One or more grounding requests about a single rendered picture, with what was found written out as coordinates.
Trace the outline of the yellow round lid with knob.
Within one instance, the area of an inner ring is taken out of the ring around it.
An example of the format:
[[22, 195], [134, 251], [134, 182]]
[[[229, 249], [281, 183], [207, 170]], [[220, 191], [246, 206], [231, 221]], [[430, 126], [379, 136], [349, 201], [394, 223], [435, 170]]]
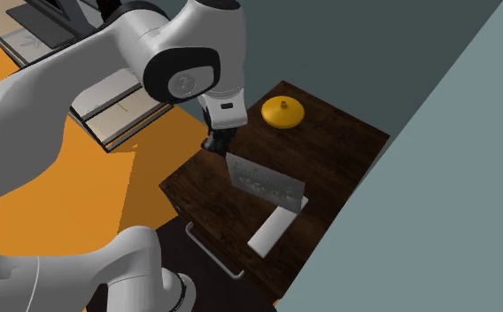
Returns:
[[305, 117], [303, 105], [293, 97], [276, 96], [261, 106], [264, 121], [277, 129], [296, 127]]

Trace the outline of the dark wooden chest of drawers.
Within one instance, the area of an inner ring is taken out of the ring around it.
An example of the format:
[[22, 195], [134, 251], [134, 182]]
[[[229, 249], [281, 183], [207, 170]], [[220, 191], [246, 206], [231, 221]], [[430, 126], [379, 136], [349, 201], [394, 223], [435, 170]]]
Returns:
[[[262, 105], [276, 96], [295, 98], [305, 108], [296, 127], [275, 129], [263, 120]], [[285, 81], [252, 105], [230, 151], [303, 182], [309, 200], [266, 257], [247, 243], [275, 205], [234, 188], [221, 156], [201, 150], [159, 187], [205, 245], [274, 302], [290, 288], [388, 138]]]

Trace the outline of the grey upright photo frame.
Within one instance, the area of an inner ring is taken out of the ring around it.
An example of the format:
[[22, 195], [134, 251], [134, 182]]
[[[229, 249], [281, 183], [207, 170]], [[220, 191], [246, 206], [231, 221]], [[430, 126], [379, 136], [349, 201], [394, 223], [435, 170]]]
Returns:
[[295, 214], [307, 204], [304, 182], [232, 153], [225, 159], [230, 182], [237, 189]]

